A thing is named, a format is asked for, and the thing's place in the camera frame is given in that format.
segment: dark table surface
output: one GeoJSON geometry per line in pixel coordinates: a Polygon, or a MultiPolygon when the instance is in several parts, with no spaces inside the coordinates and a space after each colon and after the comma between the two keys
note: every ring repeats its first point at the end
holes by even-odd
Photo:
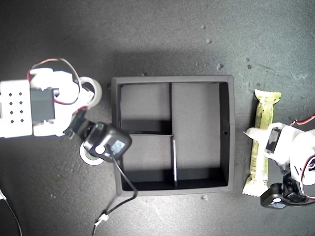
{"type": "MultiPolygon", "coordinates": [[[[313,235],[315,206],[270,210],[241,192],[249,173],[251,140],[243,131],[253,124],[253,90],[283,93],[274,121],[289,124],[315,113],[314,12],[313,0],[3,0],[0,79],[25,78],[42,59],[66,58],[104,88],[88,117],[110,122],[106,86],[114,76],[233,75],[234,191],[208,194],[208,200],[200,194],[139,197],[96,235],[313,235]]],[[[79,139],[66,137],[0,141],[0,188],[25,236],[90,236],[110,202],[124,199],[115,198],[113,166],[86,165],[79,146],[79,139]]],[[[269,184],[278,180],[270,162],[269,184]]],[[[4,204],[0,235],[18,235],[4,204]]]]}

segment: black compartment box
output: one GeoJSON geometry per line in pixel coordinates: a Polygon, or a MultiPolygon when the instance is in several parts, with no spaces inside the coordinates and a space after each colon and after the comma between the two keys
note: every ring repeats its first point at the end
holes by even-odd
{"type": "MultiPolygon", "coordinates": [[[[233,189],[233,77],[121,77],[111,89],[113,124],[132,137],[120,166],[139,195],[233,189]]],[[[117,195],[131,196],[115,178],[117,195]]]]}

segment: wire connector plug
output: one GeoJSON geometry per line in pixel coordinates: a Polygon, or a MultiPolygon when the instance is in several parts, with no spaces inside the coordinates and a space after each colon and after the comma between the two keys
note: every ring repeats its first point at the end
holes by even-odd
{"type": "Polygon", "coordinates": [[[5,195],[1,192],[1,189],[0,189],[0,200],[3,199],[3,200],[6,200],[6,197],[5,195]]]}
{"type": "Polygon", "coordinates": [[[98,226],[102,221],[107,221],[108,219],[109,216],[104,213],[98,218],[97,222],[94,225],[98,226]]]}

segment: yellow wrapper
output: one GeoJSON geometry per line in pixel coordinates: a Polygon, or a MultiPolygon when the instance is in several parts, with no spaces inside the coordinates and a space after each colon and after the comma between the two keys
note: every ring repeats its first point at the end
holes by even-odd
{"type": "MultiPolygon", "coordinates": [[[[281,99],[280,92],[265,92],[255,89],[255,96],[259,101],[256,110],[255,128],[267,129],[274,117],[274,104],[281,99]]],[[[252,157],[250,176],[243,188],[243,194],[260,197],[267,191],[268,158],[258,151],[258,142],[252,142],[252,157]]]]}

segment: white tape roll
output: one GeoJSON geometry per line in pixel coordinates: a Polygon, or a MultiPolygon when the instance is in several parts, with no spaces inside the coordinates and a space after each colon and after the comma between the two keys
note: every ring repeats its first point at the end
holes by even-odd
{"type": "Polygon", "coordinates": [[[91,165],[91,166],[97,166],[97,165],[99,165],[99,164],[102,164],[103,163],[103,159],[101,159],[101,158],[97,158],[97,157],[94,157],[94,156],[92,156],[91,154],[89,154],[86,150],[85,150],[85,148],[84,148],[84,146],[83,146],[83,143],[81,144],[81,146],[80,146],[80,156],[81,156],[81,158],[82,158],[82,160],[85,162],[85,163],[87,163],[87,164],[89,164],[89,165],[91,165]]]}
{"type": "Polygon", "coordinates": [[[103,94],[102,87],[100,86],[99,82],[89,77],[80,77],[80,80],[81,80],[82,85],[85,83],[89,83],[90,85],[93,86],[94,97],[89,103],[87,103],[87,105],[88,107],[96,106],[100,102],[102,98],[102,94],[103,94]]]}

